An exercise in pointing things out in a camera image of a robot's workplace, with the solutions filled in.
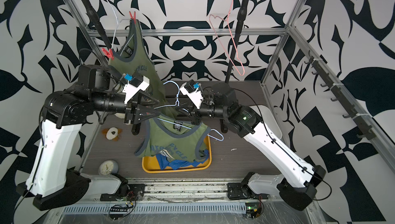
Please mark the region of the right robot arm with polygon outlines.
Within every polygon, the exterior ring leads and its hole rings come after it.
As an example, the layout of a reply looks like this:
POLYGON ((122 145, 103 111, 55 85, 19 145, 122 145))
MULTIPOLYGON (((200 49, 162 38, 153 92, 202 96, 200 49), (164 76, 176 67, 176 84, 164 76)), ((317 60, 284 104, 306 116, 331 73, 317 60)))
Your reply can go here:
POLYGON ((208 100, 201 84, 194 80, 183 83, 180 91, 191 101, 178 107, 181 113, 194 122, 203 117, 222 120, 229 131, 252 144, 280 171, 276 176, 249 173, 241 182, 249 198, 261 194, 276 196, 298 211, 314 201, 325 169, 311 165, 287 147, 267 126, 260 109, 239 104, 235 90, 227 83, 213 85, 208 100))

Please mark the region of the pink wire hanger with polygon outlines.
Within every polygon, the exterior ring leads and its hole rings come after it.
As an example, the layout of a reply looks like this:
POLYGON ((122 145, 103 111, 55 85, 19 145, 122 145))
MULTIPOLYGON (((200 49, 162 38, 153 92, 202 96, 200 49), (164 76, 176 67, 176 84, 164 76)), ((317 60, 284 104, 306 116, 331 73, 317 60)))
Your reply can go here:
POLYGON ((227 16, 226 16, 225 19, 224 19, 224 18, 221 18, 220 16, 215 16, 215 15, 213 15, 213 14, 210 14, 209 17, 208 17, 208 21, 209 21, 210 27, 213 29, 213 32, 214 32, 216 38, 218 39, 218 41, 219 41, 219 43, 220 43, 222 49, 224 50, 225 55, 227 56, 227 59, 229 59, 229 62, 231 62, 232 66, 235 67, 236 65, 235 65, 235 63, 233 62, 233 60, 231 59, 231 56, 230 56, 230 54, 229 54, 229 51, 224 47, 222 41, 220 40, 220 37, 219 37, 219 35, 218 35, 218 33, 217 33, 215 27, 213 26, 213 23, 211 22, 211 19, 212 19, 212 18, 213 18, 213 19, 220 19, 221 21, 226 22, 227 30, 229 31, 229 35, 230 35, 230 38, 231 38, 231 41, 232 41, 232 45, 233 45, 232 49, 235 49, 235 50, 236 50, 236 59, 237 59, 237 60, 239 61, 239 63, 241 64, 241 68, 242 68, 242 72, 240 72, 238 68, 236 68, 236 71, 238 72, 238 74, 239 74, 240 76, 244 76, 244 75, 245 75, 245 68, 244 68, 244 65, 243 65, 242 61, 241 61, 240 58, 238 57, 238 49, 237 49, 237 46, 236 46, 235 37, 233 36, 233 33, 232 33, 232 31, 231 31, 231 29, 230 29, 230 27, 229 27, 229 16, 231 15, 233 4, 234 4, 234 0, 231 0, 230 7, 229 7, 229 10, 228 10, 228 13, 227 13, 227 16))

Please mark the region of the blue wire hanger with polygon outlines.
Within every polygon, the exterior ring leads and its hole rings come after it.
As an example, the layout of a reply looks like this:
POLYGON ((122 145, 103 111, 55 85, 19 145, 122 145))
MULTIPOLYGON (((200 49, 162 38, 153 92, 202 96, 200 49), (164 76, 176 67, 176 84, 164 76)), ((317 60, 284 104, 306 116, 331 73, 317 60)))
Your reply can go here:
MULTIPOLYGON (((180 87, 180 85, 178 84, 178 83, 176 83, 175 81, 173 81, 173 80, 168 80, 168 81, 166 81, 166 82, 164 82, 163 83, 163 86, 165 86, 166 84, 169 84, 169 83, 171 83, 171 84, 174 84, 176 87, 177 87, 177 94, 173 97, 174 99, 175 99, 175 103, 174 104, 165 104, 165 105, 161 105, 161 106, 157 106, 157 107, 155 107, 155 109, 161 109, 161 108, 165 108, 165 107, 171 107, 171 108, 173 108, 174 110, 176 110, 176 108, 179 108, 180 107, 180 94, 181 94, 181 87, 180 87)), ((187 117, 187 115, 188 114, 190 114, 190 112, 189 111, 187 111, 185 108, 181 108, 181 111, 178 111, 178 114, 177 114, 177 117, 187 117)), ((215 137, 215 136, 212 136, 212 135, 210 135, 210 134, 208 134, 208 136, 210 137, 210 138, 213 138, 213 139, 215 139, 215 140, 217 140, 217 141, 224 141, 224 135, 222 134, 222 133, 220 133, 218 130, 216 130, 216 129, 212 129, 211 131, 214 131, 215 133, 217 133, 219 136, 220 136, 220 138, 217 138, 217 137, 215 137)))

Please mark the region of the blue tank top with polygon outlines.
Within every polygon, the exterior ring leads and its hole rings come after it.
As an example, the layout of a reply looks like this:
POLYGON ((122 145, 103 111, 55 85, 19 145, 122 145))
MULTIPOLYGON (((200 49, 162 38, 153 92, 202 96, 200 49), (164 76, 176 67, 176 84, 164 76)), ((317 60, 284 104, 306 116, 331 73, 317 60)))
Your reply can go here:
POLYGON ((158 161, 160 170, 165 170, 168 167, 172 170, 179 170, 179 169, 184 169, 184 168, 190 167, 190 166, 192 166, 192 167, 201 166, 210 158, 208 149, 204 150, 204 155, 206 155, 207 158, 202 162, 198 162, 198 161, 189 162, 189 161, 183 161, 183 160, 168 161, 168 158, 162 154, 157 154, 157 155, 155 155, 155 157, 158 161))

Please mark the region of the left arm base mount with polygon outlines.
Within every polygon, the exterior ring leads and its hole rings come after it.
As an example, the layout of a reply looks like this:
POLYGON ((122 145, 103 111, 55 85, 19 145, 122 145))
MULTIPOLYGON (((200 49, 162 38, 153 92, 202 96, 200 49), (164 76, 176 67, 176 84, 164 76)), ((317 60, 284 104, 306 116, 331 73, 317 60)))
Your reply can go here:
POLYGON ((100 201, 109 202, 109 201, 135 201, 142 198, 145 194, 146 185, 143 183, 133 183, 129 184, 129 181, 122 177, 121 175, 116 174, 117 178, 120 179, 120 187, 114 194, 102 194, 100 197, 100 201))

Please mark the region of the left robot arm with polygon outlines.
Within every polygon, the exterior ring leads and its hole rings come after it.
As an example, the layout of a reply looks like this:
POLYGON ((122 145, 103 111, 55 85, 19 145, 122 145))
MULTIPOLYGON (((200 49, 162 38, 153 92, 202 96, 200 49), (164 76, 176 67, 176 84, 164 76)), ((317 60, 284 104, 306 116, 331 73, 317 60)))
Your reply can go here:
POLYGON ((39 118, 40 146, 28 179, 17 192, 33 198, 41 211, 65 207, 97 194, 124 197, 126 179, 118 174, 87 175, 69 169, 75 140, 87 117, 95 112, 123 113, 126 123, 139 124, 158 117, 158 99, 147 92, 153 78, 134 72, 121 74, 99 65, 81 65, 78 80, 50 94, 39 118))

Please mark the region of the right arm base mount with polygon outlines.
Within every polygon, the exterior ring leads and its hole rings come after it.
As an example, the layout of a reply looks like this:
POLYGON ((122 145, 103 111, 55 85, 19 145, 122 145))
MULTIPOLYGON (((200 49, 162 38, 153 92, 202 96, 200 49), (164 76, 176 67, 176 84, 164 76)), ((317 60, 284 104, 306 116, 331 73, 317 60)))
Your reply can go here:
POLYGON ((267 200, 268 194, 255 194, 248 186, 248 181, 254 175, 254 172, 249 172, 246 177, 239 183, 227 184, 227 197, 230 200, 245 200, 245 199, 261 199, 267 200))

